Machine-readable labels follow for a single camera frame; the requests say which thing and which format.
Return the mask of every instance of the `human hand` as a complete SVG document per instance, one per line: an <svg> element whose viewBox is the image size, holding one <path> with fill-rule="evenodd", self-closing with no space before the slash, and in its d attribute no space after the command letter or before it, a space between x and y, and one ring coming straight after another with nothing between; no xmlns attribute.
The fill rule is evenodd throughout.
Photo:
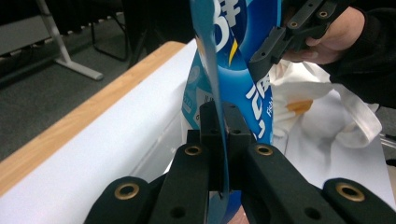
<svg viewBox="0 0 396 224"><path fill-rule="evenodd" d="M330 26L321 39L308 37L308 49L298 52L288 50L282 59L291 62L311 62L317 64L333 63L356 42L364 26L363 14L348 7Z"/></svg>

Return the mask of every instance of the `wooden table edge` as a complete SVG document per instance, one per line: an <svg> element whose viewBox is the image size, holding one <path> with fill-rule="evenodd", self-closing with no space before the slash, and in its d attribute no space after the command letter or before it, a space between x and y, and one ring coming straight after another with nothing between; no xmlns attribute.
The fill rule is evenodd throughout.
<svg viewBox="0 0 396 224"><path fill-rule="evenodd" d="M30 174L184 46L186 45L175 41L166 42L90 99L51 125L46 131L5 158L0 163L0 196Z"/></svg>

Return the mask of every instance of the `black clothing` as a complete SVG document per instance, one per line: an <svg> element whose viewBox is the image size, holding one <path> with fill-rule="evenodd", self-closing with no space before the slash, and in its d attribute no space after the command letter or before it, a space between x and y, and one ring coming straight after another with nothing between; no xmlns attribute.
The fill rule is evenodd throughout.
<svg viewBox="0 0 396 224"><path fill-rule="evenodd" d="M365 16L361 36L340 61L321 67L364 102L396 108L396 8L386 5L356 1Z"/></svg>

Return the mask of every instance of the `table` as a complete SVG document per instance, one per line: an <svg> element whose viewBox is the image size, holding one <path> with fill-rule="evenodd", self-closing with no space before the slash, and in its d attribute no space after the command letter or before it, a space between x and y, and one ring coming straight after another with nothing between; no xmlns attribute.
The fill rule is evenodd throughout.
<svg viewBox="0 0 396 224"><path fill-rule="evenodd" d="M163 173L183 141L182 92L195 51L195 41L164 44L1 162L2 223L82 223L113 180L133 175L151 181ZM373 144L378 149L379 139ZM306 158L293 162L309 170ZM385 190L375 193L391 197L386 165L376 163L370 179L380 177ZM309 172L303 175L315 181L309 178L318 174Z"/></svg>

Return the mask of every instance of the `gray floor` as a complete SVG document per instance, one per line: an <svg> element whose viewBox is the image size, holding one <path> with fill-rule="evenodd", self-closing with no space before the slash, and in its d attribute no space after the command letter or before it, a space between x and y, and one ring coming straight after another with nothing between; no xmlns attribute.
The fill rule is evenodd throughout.
<svg viewBox="0 0 396 224"><path fill-rule="evenodd" d="M123 50L122 32L114 21L103 21L96 27L98 39L106 41L110 50ZM43 47L24 50L11 59L0 60L0 160L46 130L129 67L128 62L117 61L94 50L89 29L64 36L64 43L73 61L103 73L105 78L94 81L54 63L58 52L51 42ZM395 136L396 110L380 108L377 115L384 133Z"/></svg>

